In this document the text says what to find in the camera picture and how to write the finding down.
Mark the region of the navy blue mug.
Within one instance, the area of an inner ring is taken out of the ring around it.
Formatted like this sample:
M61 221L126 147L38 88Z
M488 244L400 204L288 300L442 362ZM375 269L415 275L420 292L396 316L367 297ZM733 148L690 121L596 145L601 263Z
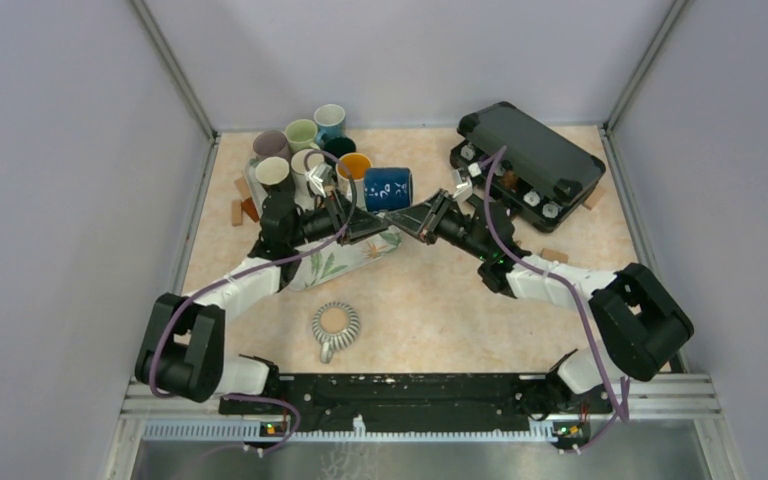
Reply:
M373 167L364 179L367 211L395 211L413 204L413 176L405 167Z

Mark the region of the clear floral glass jar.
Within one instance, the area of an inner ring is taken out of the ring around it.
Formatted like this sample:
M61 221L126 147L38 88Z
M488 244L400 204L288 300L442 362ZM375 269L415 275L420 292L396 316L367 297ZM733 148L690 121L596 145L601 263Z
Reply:
M338 190L361 209L366 209L364 178L371 167L370 158L357 152L343 155L337 165Z

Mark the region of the dark green mug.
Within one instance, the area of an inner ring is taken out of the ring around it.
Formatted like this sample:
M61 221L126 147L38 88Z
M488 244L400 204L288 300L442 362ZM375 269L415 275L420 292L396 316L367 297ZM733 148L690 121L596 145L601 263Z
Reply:
M348 137L336 137L327 140L322 149L325 152L330 153L336 158L341 158L344 155L354 153L357 151L357 145L354 140Z

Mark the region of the white ribbed mug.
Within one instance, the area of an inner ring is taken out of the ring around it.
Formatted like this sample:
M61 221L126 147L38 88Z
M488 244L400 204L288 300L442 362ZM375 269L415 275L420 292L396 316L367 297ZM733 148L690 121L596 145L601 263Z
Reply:
M306 174L324 162L324 156L313 149L300 150L291 158L290 167L295 182L294 199L304 210L314 208L314 199L309 190Z

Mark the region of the black mug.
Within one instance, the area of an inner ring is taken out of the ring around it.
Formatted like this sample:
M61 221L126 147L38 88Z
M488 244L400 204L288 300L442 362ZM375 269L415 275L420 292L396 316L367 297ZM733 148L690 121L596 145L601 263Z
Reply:
M282 157L272 156L261 160L255 166L254 175L267 196L295 194L289 161Z

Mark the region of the light green mug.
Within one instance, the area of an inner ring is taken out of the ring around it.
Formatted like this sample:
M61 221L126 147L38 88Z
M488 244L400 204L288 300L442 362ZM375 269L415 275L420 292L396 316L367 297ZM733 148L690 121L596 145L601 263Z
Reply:
M317 142L319 128L310 119L298 119L289 123L284 129L291 152L297 153L305 149L319 149Z

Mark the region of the light blue mug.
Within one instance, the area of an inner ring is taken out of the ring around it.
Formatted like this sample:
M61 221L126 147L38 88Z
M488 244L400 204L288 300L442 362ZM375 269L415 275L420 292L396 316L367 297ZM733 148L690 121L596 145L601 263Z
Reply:
M326 104L317 108L313 115L317 125L315 141L318 144L328 142L345 135L346 111L337 104Z

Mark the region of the striped grey white mug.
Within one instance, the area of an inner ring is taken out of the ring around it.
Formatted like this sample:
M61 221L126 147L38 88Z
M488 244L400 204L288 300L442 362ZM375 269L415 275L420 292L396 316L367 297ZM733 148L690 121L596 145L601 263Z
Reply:
M358 312L344 302L329 302L321 306L311 321L311 331L319 344L319 360L328 364L334 355L351 346L360 336Z

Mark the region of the lilac purple mug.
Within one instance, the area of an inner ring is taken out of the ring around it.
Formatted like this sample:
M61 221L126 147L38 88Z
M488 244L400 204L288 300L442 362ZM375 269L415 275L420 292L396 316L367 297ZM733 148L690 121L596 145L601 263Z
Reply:
M253 141L252 149L258 160L280 157L289 161L292 156L287 137L278 130L269 130L259 134Z

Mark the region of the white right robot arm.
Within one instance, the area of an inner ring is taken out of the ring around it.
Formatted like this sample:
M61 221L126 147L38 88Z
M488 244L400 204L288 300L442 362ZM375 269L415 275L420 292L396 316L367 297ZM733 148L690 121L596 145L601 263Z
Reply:
M476 257L494 293L569 308L583 319L588 347L553 368L549 404L572 412L596 386L627 377L651 380L693 336L694 326L654 273L639 263L594 270L550 261L518 247L507 210L487 202L464 213L445 190L387 212L386 221L416 240L444 240Z

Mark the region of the white floral tray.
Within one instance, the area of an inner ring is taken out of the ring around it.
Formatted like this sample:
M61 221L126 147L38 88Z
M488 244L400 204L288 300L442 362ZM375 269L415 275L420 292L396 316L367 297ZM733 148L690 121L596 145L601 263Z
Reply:
M333 159L328 154L322 155L325 162L306 174L309 190L314 199L314 207L319 204L320 197L326 197L332 192L340 192L338 186L334 184L337 176ZM254 175L255 166L260 161L254 156L244 167L245 179L251 189L261 225L261 233L253 253L269 260L291 257L299 253L305 255L301 259L281 266L284 286L294 291L302 291L324 284L380 260L394 253L401 246L402 234L392 226L378 235L355 244L339 245L335 243L336 237L331 237L327 240L297 245L297 207L299 205L294 199L295 194L267 196Z

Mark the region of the wooden blocks beside tray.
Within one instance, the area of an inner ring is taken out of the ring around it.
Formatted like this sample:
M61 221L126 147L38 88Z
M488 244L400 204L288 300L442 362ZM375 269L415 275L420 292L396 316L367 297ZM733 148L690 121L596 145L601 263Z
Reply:
M246 179L244 177L236 179L234 186L239 197L231 203L231 225L233 227L242 226L247 219L258 223L260 216Z

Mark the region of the black poker chip case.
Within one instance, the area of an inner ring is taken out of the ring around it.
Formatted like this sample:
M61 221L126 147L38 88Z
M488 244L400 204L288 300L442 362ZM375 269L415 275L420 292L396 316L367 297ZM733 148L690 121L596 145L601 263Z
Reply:
M449 162L464 170L478 164L473 184L480 189L490 156L506 149L495 168L490 195L543 233L555 231L606 172L598 157L507 101L465 115L457 133L463 140L451 149Z

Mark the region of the wooden block behind case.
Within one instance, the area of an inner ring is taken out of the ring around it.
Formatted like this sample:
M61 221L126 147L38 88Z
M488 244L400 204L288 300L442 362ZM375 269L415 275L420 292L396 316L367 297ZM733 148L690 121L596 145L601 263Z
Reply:
M582 205L587 210L593 210L595 209L599 202L604 198L607 190L601 186L596 186L590 194L587 196L587 198L582 202Z

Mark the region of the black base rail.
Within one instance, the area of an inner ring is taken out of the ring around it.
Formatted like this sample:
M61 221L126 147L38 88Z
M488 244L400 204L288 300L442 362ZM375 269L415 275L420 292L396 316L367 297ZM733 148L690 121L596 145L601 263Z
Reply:
M552 415L580 419L613 408L597 386L574 394L555 373L280 373L255 402L225 400L225 416L289 421L301 433L345 432L356 418L373 433L523 432Z

